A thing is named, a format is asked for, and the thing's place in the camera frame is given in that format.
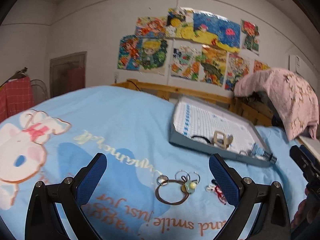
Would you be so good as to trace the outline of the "person's right hand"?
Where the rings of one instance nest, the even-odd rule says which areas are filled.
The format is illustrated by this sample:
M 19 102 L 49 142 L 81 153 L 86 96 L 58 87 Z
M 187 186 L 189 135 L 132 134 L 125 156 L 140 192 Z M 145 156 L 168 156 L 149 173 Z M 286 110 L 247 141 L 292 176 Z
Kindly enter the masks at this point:
M 304 219 L 303 218 L 303 212 L 306 207 L 307 199 L 304 199 L 302 202 L 300 202 L 298 206 L 298 210 L 294 215 L 294 218 L 291 222 L 291 229 L 294 229 L 296 226 L 300 224 L 300 222 Z M 313 222 L 313 220 L 318 216 L 319 213 L 319 204 L 314 205 L 307 213 L 306 218 L 309 224 Z

